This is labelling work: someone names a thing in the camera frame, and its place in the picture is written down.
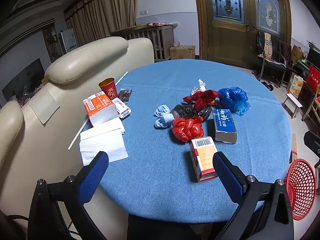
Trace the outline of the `orange white carton box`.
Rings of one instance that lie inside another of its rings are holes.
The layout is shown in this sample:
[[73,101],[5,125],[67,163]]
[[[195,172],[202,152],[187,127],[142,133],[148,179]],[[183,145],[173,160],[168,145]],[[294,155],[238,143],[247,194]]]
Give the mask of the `orange white carton box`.
[[217,177],[213,167],[213,156],[217,152],[212,137],[193,139],[190,142],[190,156],[198,182]]

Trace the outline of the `blue tissue box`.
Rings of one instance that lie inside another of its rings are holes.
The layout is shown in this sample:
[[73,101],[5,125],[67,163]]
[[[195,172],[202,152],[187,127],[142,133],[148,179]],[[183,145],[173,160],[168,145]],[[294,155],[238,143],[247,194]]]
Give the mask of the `blue tissue box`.
[[229,109],[213,110],[214,139],[227,144],[235,144],[238,134]]

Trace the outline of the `red plastic bag bundle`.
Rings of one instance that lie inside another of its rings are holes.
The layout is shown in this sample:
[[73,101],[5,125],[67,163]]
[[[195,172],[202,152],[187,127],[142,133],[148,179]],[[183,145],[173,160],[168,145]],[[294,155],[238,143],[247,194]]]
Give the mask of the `red plastic bag bundle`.
[[190,119],[177,118],[172,122],[171,130],[176,139],[182,142],[189,142],[192,139],[204,136],[202,122],[203,117],[201,116]]

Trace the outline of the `blue plastic bag bundle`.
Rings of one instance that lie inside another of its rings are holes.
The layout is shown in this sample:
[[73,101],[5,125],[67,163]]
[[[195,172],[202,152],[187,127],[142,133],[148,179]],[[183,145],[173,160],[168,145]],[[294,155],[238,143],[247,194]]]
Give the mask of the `blue plastic bag bundle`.
[[239,116],[246,114],[250,108],[247,93],[240,87],[222,88],[217,93],[220,108],[229,109]]

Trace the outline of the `black plastic bag bundle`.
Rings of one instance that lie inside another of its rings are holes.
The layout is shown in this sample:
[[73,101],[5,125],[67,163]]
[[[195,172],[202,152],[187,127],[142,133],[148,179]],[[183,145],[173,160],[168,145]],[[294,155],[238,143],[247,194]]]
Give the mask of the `black plastic bag bundle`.
[[206,121],[212,113],[212,108],[209,105],[206,105],[203,109],[197,111],[194,105],[194,103],[178,104],[170,111],[170,113],[175,119],[190,119],[201,116],[203,117],[203,122]]

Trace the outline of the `dark red plastic bag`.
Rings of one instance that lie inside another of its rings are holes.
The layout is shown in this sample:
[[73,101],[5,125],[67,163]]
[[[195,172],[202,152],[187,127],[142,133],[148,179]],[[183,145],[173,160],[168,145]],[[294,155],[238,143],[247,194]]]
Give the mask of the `dark red plastic bag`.
[[194,108],[196,111],[202,110],[206,105],[211,105],[218,97],[218,92],[215,90],[197,91],[192,96],[186,96],[183,101],[186,103],[195,102]]

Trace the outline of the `light blue face mask bundle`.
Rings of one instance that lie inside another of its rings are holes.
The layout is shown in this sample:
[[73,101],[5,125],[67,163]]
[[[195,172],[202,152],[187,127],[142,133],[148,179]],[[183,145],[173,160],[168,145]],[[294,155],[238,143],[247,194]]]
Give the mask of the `light blue face mask bundle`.
[[173,114],[170,112],[170,108],[167,105],[160,105],[154,112],[154,116],[157,117],[155,121],[155,128],[168,128],[175,120]]

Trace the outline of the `white plastic bag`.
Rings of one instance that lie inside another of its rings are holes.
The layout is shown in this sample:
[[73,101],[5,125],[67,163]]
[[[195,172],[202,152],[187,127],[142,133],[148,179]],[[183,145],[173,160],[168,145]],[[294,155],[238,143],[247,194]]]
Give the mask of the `white plastic bag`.
[[191,95],[194,95],[196,92],[204,92],[205,90],[206,84],[201,79],[198,79],[198,86],[193,88]]

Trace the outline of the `white tissue sheets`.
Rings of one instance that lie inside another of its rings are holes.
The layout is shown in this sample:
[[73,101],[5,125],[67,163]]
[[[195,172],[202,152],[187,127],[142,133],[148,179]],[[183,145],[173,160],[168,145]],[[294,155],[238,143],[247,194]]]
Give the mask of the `white tissue sheets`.
[[103,151],[109,162],[128,158],[123,134],[125,128],[120,118],[114,118],[80,133],[80,153],[84,166],[89,165],[95,156]]

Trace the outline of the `white paper straw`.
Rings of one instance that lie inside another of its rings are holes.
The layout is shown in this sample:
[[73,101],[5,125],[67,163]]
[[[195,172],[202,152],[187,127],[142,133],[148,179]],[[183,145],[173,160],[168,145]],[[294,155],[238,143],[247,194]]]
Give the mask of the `white paper straw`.
[[[119,80],[115,83],[115,85],[117,86],[118,83],[120,83],[120,81],[128,74],[129,72],[125,72],[121,78],[119,78]],[[80,127],[80,129],[78,130],[78,132],[76,133],[75,137],[73,138],[72,142],[70,143],[69,147],[67,148],[67,150],[71,150],[71,148],[73,147],[76,139],[79,137],[80,133],[82,132],[82,130],[84,129],[84,127],[87,125],[89,121],[89,117],[87,117],[87,119],[85,120],[85,122],[82,124],[82,126]]]

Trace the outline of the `red plastic mesh basket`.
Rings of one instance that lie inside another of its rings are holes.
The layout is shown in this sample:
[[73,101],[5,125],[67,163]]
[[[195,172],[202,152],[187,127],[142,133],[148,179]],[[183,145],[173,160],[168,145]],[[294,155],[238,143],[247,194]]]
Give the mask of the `red plastic mesh basket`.
[[284,183],[292,217],[294,220],[302,220],[308,215],[315,201],[315,173],[306,160],[296,159],[290,164]]

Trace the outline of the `cream leather sofa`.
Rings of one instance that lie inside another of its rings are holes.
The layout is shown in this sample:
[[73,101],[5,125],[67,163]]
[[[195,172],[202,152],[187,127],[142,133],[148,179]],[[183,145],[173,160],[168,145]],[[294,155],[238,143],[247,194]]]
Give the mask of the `cream leather sofa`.
[[147,38],[110,36],[81,46],[52,63],[46,84],[25,105],[1,108],[1,211],[28,216],[39,179],[48,183],[77,174],[82,159],[72,146],[84,122],[83,100],[99,82],[154,62]]

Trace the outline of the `orange white tissue pack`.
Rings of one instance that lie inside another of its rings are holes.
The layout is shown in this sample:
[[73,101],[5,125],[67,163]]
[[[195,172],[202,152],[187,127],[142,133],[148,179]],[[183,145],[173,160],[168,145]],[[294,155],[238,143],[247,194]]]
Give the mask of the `orange white tissue pack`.
[[115,104],[104,92],[99,92],[83,100],[87,116],[93,127],[118,117]]

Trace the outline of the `small white cigarette box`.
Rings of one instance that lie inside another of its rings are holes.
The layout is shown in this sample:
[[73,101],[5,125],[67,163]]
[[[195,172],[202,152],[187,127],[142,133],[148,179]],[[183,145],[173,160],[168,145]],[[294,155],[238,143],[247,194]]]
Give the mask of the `small white cigarette box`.
[[114,105],[116,106],[116,110],[118,112],[119,118],[124,119],[131,113],[131,108],[128,107],[124,102],[122,102],[119,98],[115,98],[112,100]]

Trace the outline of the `small white stool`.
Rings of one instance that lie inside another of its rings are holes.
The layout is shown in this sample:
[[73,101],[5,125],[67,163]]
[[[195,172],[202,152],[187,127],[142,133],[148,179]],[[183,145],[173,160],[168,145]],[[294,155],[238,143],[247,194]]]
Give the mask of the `small white stool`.
[[[287,106],[287,102],[291,103],[291,105],[294,107],[293,111]],[[282,103],[282,107],[284,109],[287,109],[291,118],[294,119],[297,116],[299,110],[303,107],[303,105],[291,93],[287,93],[286,99]]]

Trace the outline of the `dark snack wrapper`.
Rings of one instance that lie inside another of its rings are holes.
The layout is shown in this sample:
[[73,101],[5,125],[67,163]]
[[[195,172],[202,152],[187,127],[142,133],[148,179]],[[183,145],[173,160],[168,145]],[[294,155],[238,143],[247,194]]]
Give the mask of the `dark snack wrapper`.
[[120,89],[120,92],[118,93],[119,100],[127,104],[129,102],[132,92],[132,89]]

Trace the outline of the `red paper cup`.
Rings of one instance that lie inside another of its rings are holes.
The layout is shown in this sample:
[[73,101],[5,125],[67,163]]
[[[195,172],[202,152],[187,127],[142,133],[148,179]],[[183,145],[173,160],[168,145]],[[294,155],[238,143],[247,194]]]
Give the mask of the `red paper cup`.
[[98,86],[108,96],[110,100],[118,97],[115,80],[113,77],[106,78],[101,81]]

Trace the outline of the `yellow printed carton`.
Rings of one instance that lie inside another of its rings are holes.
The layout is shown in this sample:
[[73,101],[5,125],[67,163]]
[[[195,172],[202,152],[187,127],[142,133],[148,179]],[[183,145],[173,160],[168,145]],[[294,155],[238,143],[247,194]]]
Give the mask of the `yellow printed carton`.
[[302,77],[295,73],[291,74],[289,84],[287,85],[287,93],[292,94],[295,98],[298,98],[302,89],[304,80]]

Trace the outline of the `red gift bag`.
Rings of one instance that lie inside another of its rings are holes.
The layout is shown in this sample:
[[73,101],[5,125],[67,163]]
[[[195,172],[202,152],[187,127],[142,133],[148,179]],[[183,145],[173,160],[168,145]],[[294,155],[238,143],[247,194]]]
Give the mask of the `red gift bag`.
[[317,86],[320,83],[320,71],[313,65],[310,66],[309,73],[306,78],[306,83],[314,92],[317,90]]

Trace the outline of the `brown cardboard box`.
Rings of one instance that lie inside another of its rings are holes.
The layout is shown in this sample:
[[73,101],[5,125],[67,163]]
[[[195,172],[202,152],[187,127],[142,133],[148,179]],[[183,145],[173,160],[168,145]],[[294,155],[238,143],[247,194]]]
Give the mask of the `brown cardboard box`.
[[171,60],[178,59],[195,59],[195,46],[193,45],[180,45],[170,48]]

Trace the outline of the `wooden radiator cover cabinet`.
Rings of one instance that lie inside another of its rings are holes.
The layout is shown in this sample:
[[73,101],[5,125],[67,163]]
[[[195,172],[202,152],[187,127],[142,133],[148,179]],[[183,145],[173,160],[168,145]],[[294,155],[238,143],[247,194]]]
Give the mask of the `wooden radiator cover cabinet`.
[[174,45],[174,26],[172,24],[145,23],[110,33],[126,40],[147,38],[153,45],[154,59],[156,62],[170,59],[170,48]]

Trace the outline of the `wooden double door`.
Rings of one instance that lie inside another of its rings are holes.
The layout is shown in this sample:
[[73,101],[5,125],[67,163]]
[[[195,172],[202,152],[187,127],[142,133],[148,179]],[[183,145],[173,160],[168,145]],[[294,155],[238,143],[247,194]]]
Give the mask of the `wooden double door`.
[[237,67],[258,65],[258,33],[290,43],[289,0],[196,0],[200,59]]

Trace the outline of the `beige striped curtain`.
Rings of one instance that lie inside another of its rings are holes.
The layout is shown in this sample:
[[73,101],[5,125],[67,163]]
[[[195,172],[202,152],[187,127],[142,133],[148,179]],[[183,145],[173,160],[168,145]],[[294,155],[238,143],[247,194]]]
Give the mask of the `beige striped curtain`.
[[138,0],[76,0],[65,11],[78,46],[136,24]]

